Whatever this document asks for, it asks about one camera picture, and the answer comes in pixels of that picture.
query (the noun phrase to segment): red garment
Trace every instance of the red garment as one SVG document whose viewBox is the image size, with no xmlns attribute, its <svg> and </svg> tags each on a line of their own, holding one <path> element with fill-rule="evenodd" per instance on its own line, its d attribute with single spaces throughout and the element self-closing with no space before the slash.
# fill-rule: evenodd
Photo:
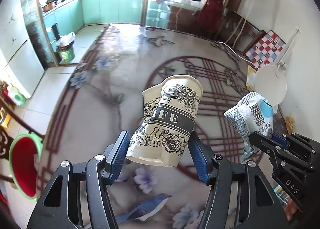
<svg viewBox="0 0 320 229">
<path fill-rule="evenodd" d="M 207 0 L 198 16 L 198 22 L 204 30 L 215 32 L 222 15 L 223 0 Z"/>
</svg>

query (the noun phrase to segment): black bolt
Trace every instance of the black bolt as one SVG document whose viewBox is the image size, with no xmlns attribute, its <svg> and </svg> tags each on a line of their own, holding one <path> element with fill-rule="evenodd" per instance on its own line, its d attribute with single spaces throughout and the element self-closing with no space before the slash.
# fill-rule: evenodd
<svg viewBox="0 0 320 229">
<path fill-rule="evenodd" d="M 222 159 L 223 159 L 223 157 L 222 157 L 221 154 L 215 154 L 214 158 L 215 158 L 216 160 L 222 160 Z"/>
</svg>

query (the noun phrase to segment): blue gripper pad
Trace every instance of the blue gripper pad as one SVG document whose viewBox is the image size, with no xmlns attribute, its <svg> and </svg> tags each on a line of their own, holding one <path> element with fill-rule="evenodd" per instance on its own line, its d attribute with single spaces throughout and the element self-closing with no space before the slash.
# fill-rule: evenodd
<svg viewBox="0 0 320 229">
<path fill-rule="evenodd" d="M 208 145 L 203 145 L 195 132 L 191 133 L 188 148 L 196 167 L 198 177 L 206 185 L 210 184 L 209 174 L 213 171 L 212 156 L 213 152 Z"/>
<path fill-rule="evenodd" d="M 289 146 L 287 145 L 287 141 L 284 137 L 273 133 L 271 139 L 274 140 L 275 142 L 280 143 L 285 150 L 289 149 Z"/>
<path fill-rule="evenodd" d="M 122 131 L 106 160 L 106 170 L 111 183 L 119 178 L 129 148 L 130 134 Z"/>
</svg>

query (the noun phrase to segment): green rim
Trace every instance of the green rim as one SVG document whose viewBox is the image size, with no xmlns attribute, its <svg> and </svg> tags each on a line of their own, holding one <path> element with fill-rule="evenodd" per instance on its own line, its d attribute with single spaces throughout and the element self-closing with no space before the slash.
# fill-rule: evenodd
<svg viewBox="0 0 320 229">
<path fill-rule="evenodd" d="M 9 168 L 10 168 L 10 173 L 11 173 L 11 176 L 12 176 L 12 179 L 15 183 L 15 185 L 17 186 L 18 190 L 20 191 L 20 193 L 27 199 L 29 200 L 34 200 L 34 201 L 37 201 L 37 194 L 35 194 L 34 196 L 30 197 L 28 195 L 26 195 L 24 193 L 24 191 L 21 189 L 21 187 L 19 186 L 17 180 L 16 180 L 16 177 L 14 175 L 14 172 L 13 172 L 13 168 L 12 168 L 12 149 L 14 148 L 15 144 L 17 143 L 17 141 L 19 141 L 20 139 L 22 138 L 25 138 L 25 137 L 29 137 L 30 139 L 33 140 L 35 146 L 36 146 L 36 149 L 37 149 L 37 153 L 38 153 L 38 156 L 39 156 L 39 159 L 41 158 L 41 152 L 42 152 L 42 139 L 40 137 L 38 137 L 36 134 L 34 133 L 30 133 L 30 134 L 21 134 L 19 135 L 18 137 L 16 137 L 14 139 L 14 141 L 12 142 L 11 146 L 10 146 L 10 149 L 9 149 Z"/>
</svg>

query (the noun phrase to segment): crumpled paper cup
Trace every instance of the crumpled paper cup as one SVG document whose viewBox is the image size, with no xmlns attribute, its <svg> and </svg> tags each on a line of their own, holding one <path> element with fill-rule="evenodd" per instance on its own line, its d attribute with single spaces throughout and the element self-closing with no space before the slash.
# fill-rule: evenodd
<svg viewBox="0 0 320 229">
<path fill-rule="evenodd" d="M 127 159 L 176 167 L 193 130 L 202 93 L 198 80 L 182 74 L 143 91 L 144 122 L 131 137 Z"/>
</svg>

